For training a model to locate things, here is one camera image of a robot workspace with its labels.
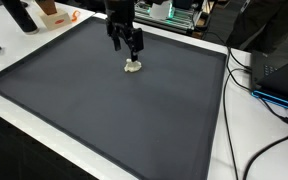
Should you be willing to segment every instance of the black mat border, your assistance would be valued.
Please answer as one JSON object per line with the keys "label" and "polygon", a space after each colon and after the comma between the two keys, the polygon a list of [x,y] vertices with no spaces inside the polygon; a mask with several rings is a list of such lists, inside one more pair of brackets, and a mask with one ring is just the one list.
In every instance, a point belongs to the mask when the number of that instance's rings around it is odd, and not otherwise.
{"label": "black mat border", "polygon": [[[25,56],[24,58],[22,58],[21,60],[17,61],[16,63],[10,65],[9,67],[3,69],[2,71],[0,71],[0,79],[4,77],[4,75],[6,75],[7,73],[17,69],[18,67],[20,67],[21,65],[25,64],[27,61],[29,61],[31,59],[31,57],[34,57],[36,55],[38,55],[40,52],[44,51],[45,48],[49,48],[52,45],[59,43],[60,41],[65,40],[65,37],[68,35],[73,34],[75,31],[77,31],[79,28],[83,28],[85,25],[92,23],[92,21],[96,21],[96,22],[105,22],[105,20],[100,19],[98,17],[89,17],[88,19],[84,20],[83,22],[81,22],[80,24],[78,24],[77,26],[71,28],[70,30],[64,32],[63,34],[59,35],[58,37],[54,38],[53,40],[51,40],[50,42],[48,42],[47,44],[41,46],[40,48],[38,48],[37,50],[35,50],[34,52],[30,53],[29,55]],[[226,64],[226,54],[223,53],[219,53],[219,52],[215,52],[212,50],[207,50],[198,46],[194,46],[191,44],[187,44],[185,42],[182,41],[177,41],[174,39],[169,39],[166,37],[162,37],[162,36],[158,36],[156,34],[152,34],[149,32],[143,32],[146,36],[150,36],[152,39],[163,39],[165,42],[170,42],[172,43],[172,45],[178,46],[181,45],[180,48],[184,47],[186,48],[192,48],[192,49],[199,49],[201,53],[210,55],[210,56],[214,56],[214,55],[225,55],[223,58],[224,64]],[[224,72],[225,72],[225,66],[223,67],[223,72],[221,72],[221,74],[223,74],[223,79],[221,80],[221,85],[224,82]],[[220,93],[216,94],[216,96],[218,96],[217,98],[219,99],[218,103],[217,103],[217,110],[215,113],[215,117],[214,118],[218,118],[218,113],[219,113],[219,109],[220,109],[220,102],[221,102],[221,97],[222,97],[222,86],[221,86],[221,91]],[[96,152],[97,154],[101,155],[102,157],[104,157],[106,160],[111,161],[112,163],[114,163],[115,165],[119,166],[120,168],[122,168],[123,170],[125,170],[126,172],[132,174],[133,176],[139,178],[139,179],[143,179],[143,180],[148,180],[148,178],[144,177],[143,175],[139,174],[138,172],[136,172],[135,170],[133,170],[132,168],[128,167],[127,165],[123,164],[122,162],[120,162],[119,160],[115,159],[114,157],[106,154],[105,152],[103,152],[102,150],[100,150],[99,148],[97,148],[96,146],[84,141],[82,138],[80,138],[79,136],[74,135],[73,133],[70,133],[69,131],[67,131],[66,129],[60,127],[59,125],[57,125],[56,123],[54,123],[53,121],[51,121],[50,119],[44,117],[43,115],[41,115],[38,112],[35,112],[34,110],[26,107],[24,104],[16,101],[15,99],[13,99],[12,97],[9,97],[8,95],[6,95],[5,93],[3,93],[2,91],[0,91],[0,96],[6,98],[7,100],[13,102],[14,104],[20,106],[22,109],[28,111],[29,113],[33,114],[34,116],[42,119],[44,122],[48,123],[49,125],[55,127],[56,129],[60,130],[61,132],[65,133],[66,135],[70,136],[71,138],[73,138],[74,140],[80,142],[81,144],[85,145],[86,147],[89,147],[92,151]],[[210,152],[208,154],[208,164],[205,167],[205,170],[202,171],[204,172],[202,177],[205,177],[205,179],[207,179],[208,176],[208,170],[209,170],[209,165],[210,165],[210,159],[211,159],[211,154],[212,154],[212,146],[213,146],[213,141],[214,141],[214,135],[215,135],[215,129],[216,129],[216,124],[215,126],[210,129],[212,131],[211,134],[211,139],[212,141],[210,141],[209,143],[209,148],[210,148]]]}

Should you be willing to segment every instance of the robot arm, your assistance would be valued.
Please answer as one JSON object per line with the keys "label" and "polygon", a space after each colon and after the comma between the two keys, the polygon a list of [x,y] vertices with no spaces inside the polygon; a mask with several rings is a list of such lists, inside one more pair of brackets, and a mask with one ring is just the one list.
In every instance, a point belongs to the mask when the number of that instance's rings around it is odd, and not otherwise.
{"label": "robot arm", "polygon": [[131,50],[132,62],[144,49],[142,29],[133,27],[135,18],[134,0],[105,0],[107,33],[112,38],[115,50],[121,49],[122,38]]}

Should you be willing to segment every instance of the gray mat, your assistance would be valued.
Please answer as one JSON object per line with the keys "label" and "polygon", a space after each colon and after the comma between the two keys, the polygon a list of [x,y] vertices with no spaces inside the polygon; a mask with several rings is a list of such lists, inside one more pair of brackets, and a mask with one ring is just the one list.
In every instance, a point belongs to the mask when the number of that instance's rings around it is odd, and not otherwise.
{"label": "gray mat", "polygon": [[223,54],[145,33],[143,69],[123,71],[89,19],[0,73],[0,94],[140,179],[206,179]]}

